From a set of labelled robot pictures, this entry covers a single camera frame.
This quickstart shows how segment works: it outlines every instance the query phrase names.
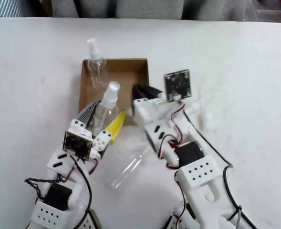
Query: red wire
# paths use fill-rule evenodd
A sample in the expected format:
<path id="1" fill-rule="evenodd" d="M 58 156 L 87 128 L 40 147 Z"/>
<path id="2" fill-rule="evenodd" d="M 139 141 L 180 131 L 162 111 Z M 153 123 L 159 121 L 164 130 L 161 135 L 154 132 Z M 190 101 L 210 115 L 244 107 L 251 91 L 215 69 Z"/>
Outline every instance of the red wire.
<path id="1" fill-rule="evenodd" d="M 173 124 L 175 125 L 175 127 L 177 128 L 177 130 L 179 131 L 180 134 L 180 141 L 177 143 L 177 145 L 181 144 L 183 142 L 183 133 L 181 132 L 181 130 L 179 129 L 179 127 L 175 124 L 174 120 L 173 120 L 173 115 L 181 110 L 184 109 L 186 104 L 183 104 L 177 111 L 173 112 L 170 116 L 171 121 L 173 122 Z"/>
<path id="2" fill-rule="evenodd" d="M 68 173 L 68 175 L 67 175 L 67 177 L 66 177 L 66 180 L 68 180 L 68 178 L 70 177 L 70 174 L 72 173 L 72 171 L 74 170 L 74 165 L 73 165 L 73 167 L 72 167 L 72 169 L 69 171 L 69 173 Z"/>
<path id="3" fill-rule="evenodd" d="M 181 111 L 182 109 L 184 109 L 184 107 L 185 107 L 185 104 L 183 104 L 177 111 L 173 112 L 173 113 L 171 114 L 171 116 L 170 116 L 171 121 L 173 122 L 173 124 L 175 125 L 175 127 L 177 128 L 177 130 L 178 130 L 178 132 L 179 132 L 179 134 L 180 134 L 180 140 L 177 141 L 177 138 L 174 137 L 174 136 L 171 135 L 171 134 L 165 135 L 165 136 L 163 137 L 163 139 L 161 140 L 160 147 L 159 147 L 159 151 L 158 151 L 158 154 L 157 154 L 157 157 L 158 157 L 159 159 L 161 158 L 161 148 L 162 148 L 162 144 L 163 144 L 164 139 L 165 139 L 166 137 L 171 136 L 171 137 L 173 137 L 173 138 L 175 139 L 176 142 L 170 144 L 171 147 L 176 147 L 176 146 L 178 146 L 179 144 L 182 144 L 182 142 L 183 142 L 183 133 L 181 132 L 181 130 L 179 129 L 179 127 L 175 124 L 175 122 L 174 122 L 174 120 L 173 120 L 173 115 L 174 115 L 175 113 Z"/>
<path id="4" fill-rule="evenodd" d="M 168 136 L 173 137 L 174 140 L 177 142 L 177 138 L 176 138 L 176 137 L 174 137 L 174 136 L 171 135 L 171 134 L 166 134 L 166 135 L 163 137 L 163 139 L 161 140 L 161 143 L 160 143 L 160 147 L 159 147 L 159 151 L 158 151 L 158 155 L 157 155 L 157 157 L 158 157 L 159 159 L 160 159 L 160 156 L 161 156 L 161 146 L 162 146 L 162 144 L 163 144 L 163 142 L 164 142 L 164 139 L 165 139 L 166 137 L 168 137 Z"/>
<path id="5" fill-rule="evenodd" d="M 166 167 L 167 167 L 168 169 L 173 169 L 173 170 L 179 169 L 179 167 L 172 167 L 172 166 L 170 166 L 168 163 L 166 163 Z"/>
<path id="6" fill-rule="evenodd" d="M 98 163 L 99 163 L 99 161 L 98 161 L 97 159 L 94 159 L 94 160 L 96 161 L 96 164 L 94 165 L 94 167 L 92 168 L 92 170 L 88 172 L 89 175 L 91 175 L 91 174 L 94 172 L 94 170 L 96 169 L 96 167 L 97 167 L 97 165 L 98 165 Z"/>

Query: white table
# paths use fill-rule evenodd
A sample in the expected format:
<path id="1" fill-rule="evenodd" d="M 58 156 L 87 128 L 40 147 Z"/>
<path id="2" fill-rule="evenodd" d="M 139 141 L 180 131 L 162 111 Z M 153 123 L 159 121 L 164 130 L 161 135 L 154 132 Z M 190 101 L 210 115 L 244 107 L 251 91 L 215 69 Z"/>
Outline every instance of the white table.
<path id="1" fill-rule="evenodd" d="M 106 58 L 147 58 L 159 89 L 163 74 L 190 69 L 194 97 L 210 100 L 215 122 L 203 133 L 235 165 L 236 200 L 258 228 L 281 228 L 281 24 L 24 18 L 0 19 L 0 229 L 28 223 L 35 192 L 23 180 L 45 177 L 77 115 L 91 37 Z M 142 145 L 138 130 L 122 136 L 131 132 Z M 160 228 L 182 200 L 173 172 L 153 155 L 125 191 L 106 188 L 133 149 L 119 139 L 91 179 L 103 228 Z"/>

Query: cable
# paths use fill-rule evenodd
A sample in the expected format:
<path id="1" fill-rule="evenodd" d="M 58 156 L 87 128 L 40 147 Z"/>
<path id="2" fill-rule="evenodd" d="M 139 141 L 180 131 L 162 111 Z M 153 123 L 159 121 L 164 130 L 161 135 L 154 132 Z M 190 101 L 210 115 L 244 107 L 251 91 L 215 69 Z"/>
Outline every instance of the cable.
<path id="1" fill-rule="evenodd" d="M 63 179 L 63 176 L 61 174 L 58 174 L 58 178 L 56 180 L 44 180 L 44 179 L 36 179 L 36 178 L 27 178 L 24 180 L 27 184 L 29 184 L 32 188 L 36 190 L 36 195 L 39 199 L 45 199 L 45 197 L 42 196 L 41 190 L 39 188 L 39 185 L 34 182 L 40 182 L 40 183 L 60 183 L 60 182 L 66 182 L 66 179 Z"/>
<path id="2" fill-rule="evenodd" d="M 73 172 L 73 170 L 74 170 L 74 167 L 72 167 L 71 168 L 71 170 L 69 171 L 69 173 L 67 174 L 67 176 L 66 176 L 66 180 L 68 180 L 69 179 L 69 177 L 70 177 L 70 174 Z"/>
<path id="3" fill-rule="evenodd" d="M 166 134 L 166 135 L 163 137 L 163 139 L 161 140 L 160 147 L 159 147 L 159 150 L 158 150 L 157 157 L 158 157 L 159 159 L 161 159 L 161 156 L 162 156 L 161 146 L 163 145 L 164 139 L 165 139 L 166 137 L 168 137 L 168 136 L 173 137 L 174 143 L 173 143 L 171 146 L 174 146 L 174 147 L 175 147 L 175 146 L 177 145 L 177 138 L 174 137 L 174 136 L 171 135 L 171 134 Z"/>
<path id="4" fill-rule="evenodd" d="M 235 215 L 237 213 L 240 213 L 242 218 L 247 222 L 247 224 L 252 228 L 252 229 L 257 229 L 256 226 L 249 220 L 249 218 L 243 213 L 242 211 L 242 207 L 241 206 L 238 206 L 236 201 L 234 200 L 231 192 L 230 192 L 230 189 L 229 189 L 229 186 L 228 186 L 228 182 L 227 182 L 227 176 L 226 176 L 226 171 L 229 169 L 229 168 L 233 168 L 233 165 L 227 160 L 225 159 L 225 157 L 218 151 L 216 150 L 215 147 L 212 146 L 212 144 L 201 134 L 201 132 L 199 132 L 199 130 L 193 125 L 193 123 L 191 122 L 191 120 L 189 119 L 189 117 L 187 116 L 186 112 L 183 111 L 186 119 L 190 122 L 190 124 L 193 126 L 193 128 L 196 130 L 196 132 L 203 138 L 203 140 L 217 153 L 217 155 L 226 163 L 228 164 L 224 170 L 223 170 L 223 180 L 224 180 L 224 186 L 225 186 L 225 189 L 226 189 L 226 192 L 228 194 L 228 197 L 231 201 L 231 203 L 233 204 L 234 208 L 236 209 L 236 211 L 234 212 L 233 215 L 231 215 L 227 221 L 230 221 L 232 218 L 235 217 Z"/>
<path id="5" fill-rule="evenodd" d="M 174 122 L 173 115 L 174 115 L 175 113 L 181 111 L 182 109 L 184 109 L 184 107 L 185 107 L 185 104 L 183 104 L 178 110 L 176 110 L 175 112 L 173 112 L 173 113 L 171 114 L 171 116 L 170 116 L 171 121 L 173 122 L 173 124 L 175 125 L 176 129 L 178 130 L 178 132 L 179 132 L 179 134 L 180 134 L 180 140 L 178 141 L 177 138 L 174 137 L 174 136 L 171 135 L 171 134 L 166 134 L 166 135 L 163 137 L 163 139 L 161 140 L 161 143 L 160 143 L 159 151 L 158 151 L 158 154 L 157 154 L 157 157 L 158 157 L 159 159 L 161 159 L 161 156 L 162 156 L 162 150 L 161 150 L 161 148 L 162 148 L 162 144 L 163 144 L 163 142 L 164 142 L 164 139 L 165 139 L 166 137 L 168 137 L 168 136 L 173 137 L 173 141 L 174 141 L 174 142 L 170 144 L 171 147 L 176 147 L 176 146 L 182 144 L 182 142 L 183 142 L 183 133 L 182 133 L 182 131 L 179 129 L 179 127 L 176 125 L 176 123 Z"/>
<path id="6" fill-rule="evenodd" d="M 27 228 L 30 226 L 30 224 L 31 224 L 31 220 L 30 220 L 30 222 L 28 223 L 28 225 L 25 227 L 25 229 L 27 229 Z"/>
<path id="7" fill-rule="evenodd" d="M 225 189 L 226 189 L 226 192 L 228 194 L 228 197 L 231 201 L 231 203 L 233 204 L 233 206 L 235 207 L 236 209 L 236 212 L 231 216 L 229 217 L 227 220 L 230 221 L 232 218 L 234 218 L 234 216 L 239 212 L 241 211 L 241 216 L 242 218 L 247 222 L 247 224 L 252 228 L 252 229 L 257 229 L 257 227 L 249 220 L 249 218 L 243 213 L 243 211 L 241 210 L 241 206 L 238 206 L 234 197 L 232 196 L 231 192 L 230 192 L 230 189 L 229 189 L 229 186 L 228 186 L 228 182 L 227 182 L 227 175 L 226 175 L 226 172 L 229 168 L 233 168 L 233 165 L 227 165 L 224 170 L 223 170 L 223 179 L 224 179 L 224 186 L 225 186 Z"/>
<path id="8" fill-rule="evenodd" d="M 176 114 L 177 112 L 181 111 L 182 109 L 184 109 L 186 104 L 183 104 L 177 111 L 173 112 L 170 116 L 171 121 L 173 122 L 173 124 L 175 125 L 175 127 L 177 128 L 177 130 L 179 131 L 180 134 L 180 140 L 177 143 L 177 145 L 181 144 L 183 142 L 183 133 L 181 132 L 181 130 L 179 129 L 179 127 L 175 124 L 174 120 L 173 120 L 173 115 Z"/>
<path id="9" fill-rule="evenodd" d="M 95 158 L 94 160 L 96 161 L 96 164 L 94 165 L 94 167 L 92 168 L 92 170 L 88 172 L 89 175 L 91 175 L 91 174 L 94 172 L 94 170 L 96 169 L 96 167 L 97 167 L 98 164 L 99 164 L 99 161 L 98 161 L 96 158 Z"/>
<path id="10" fill-rule="evenodd" d="M 239 229 L 239 227 L 240 227 L 241 213 L 242 213 L 242 209 L 239 209 L 239 211 L 238 211 L 238 219 L 237 219 L 237 224 L 236 224 L 236 229 Z"/>
<path id="11" fill-rule="evenodd" d="M 225 159 L 225 157 L 218 151 L 216 150 L 215 147 L 212 146 L 212 144 L 201 134 L 201 132 L 199 132 L 199 130 L 193 125 L 193 123 L 190 121 L 190 119 L 188 118 L 185 110 L 183 111 L 186 119 L 188 120 L 188 122 L 190 122 L 190 124 L 193 126 L 193 128 L 196 130 L 196 132 L 201 136 L 201 138 L 213 149 L 213 151 L 215 151 L 217 153 L 217 155 L 228 165 L 231 165 L 231 163 Z"/>
<path id="12" fill-rule="evenodd" d="M 180 219 L 182 218 L 182 215 L 184 214 L 185 210 L 186 210 L 186 199 L 185 199 L 185 196 L 184 196 L 184 193 L 183 193 L 183 189 L 182 187 L 180 186 L 180 184 L 177 182 L 177 185 L 179 186 L 179 189 L 180 191 L 182 192 L 182 196 L 183 196 L 183 200 L 184 200 L 184 208 L 183 208 L 183 211 L 182 213 L 179 215 L 178 219 L 177 219 L 177 223 L 175 225 L 175 228 L 178 229 L 178 223 L 180 221 Z"/>
<path id="13" fill-rule="evenodd" d="M 73 229 L 78 229 L 81 224 L 83 223 L 83 221 L 85 220 L 87 214 L 90 212 L 90 209 L 91 209 L 91 204 L 92 204 L 92 200 L 93 200 L 93 194 L 92 194 L 92 189 L 91 189 L 91 186 L 88 182 L 88 179 L 86 178 L 83 170 L 80 168 L 80 166 L 78 165 L 77 161 L 74 159 L 73 156 L 71 156 L 71 159 L 74 161 L 74 164 L 75 166 L 77 167 L 78 171 L 81 173 L 81 175 L 83 176 L 85 182 L 86 182 L 86 185 L 87 185 L 87 188 L 88 188 L 88 192 L 89 192 L 89 201 L 88 201 L 88 205 L 87 205 L 87 208 L 86 208 L 86 211 L 84 213 L 84 216 L 82 217 L 82 219 L 80 220 L 80 222 L 73 228 Z"/>

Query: white spray cap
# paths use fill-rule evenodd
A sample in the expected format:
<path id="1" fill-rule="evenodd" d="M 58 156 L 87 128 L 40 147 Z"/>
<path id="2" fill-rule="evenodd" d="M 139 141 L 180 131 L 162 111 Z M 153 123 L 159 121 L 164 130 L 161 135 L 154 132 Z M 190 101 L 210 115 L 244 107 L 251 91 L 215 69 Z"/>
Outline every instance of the white spray cap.
<path id="1" fill-rule="evenodd" d="M 94 61 L 101 59 L 100 49 L 98 48 L 96 40 L 89 39 L 87 44 L 90 58 Z"/>
<path id="2" fill-rule="evenodd" d="M 107 109 L 113 109 L 118 100 L 118 91 L 120 89 L 120 84 L 117 82 L 110 82 L 106 92 L 104 93 L 101 105 Z"/>

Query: open cardboard box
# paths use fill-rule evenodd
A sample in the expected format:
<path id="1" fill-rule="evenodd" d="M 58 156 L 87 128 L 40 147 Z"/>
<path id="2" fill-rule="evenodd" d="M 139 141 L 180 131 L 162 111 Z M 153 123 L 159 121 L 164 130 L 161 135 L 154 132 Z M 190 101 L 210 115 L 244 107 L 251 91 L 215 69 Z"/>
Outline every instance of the open cardboard box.
<path id="1" fill-rule="evenodd" d="M 84 60 L 81 73 L 81 89 L 79 112 L 89 103 L 100 100 L 105 90 L 97 90 L 93 87 L 89 69 L 88 60 Z M 147 59 L 107 59 L 106 69 L 108 81 L 120 83 L 117 105 L 119 110 L 132 106 L 132 86 L 135 83 L 148 84 L 149 74 Z M 131 117 L 125 118 L 125 125 L 135 124 Z"/>

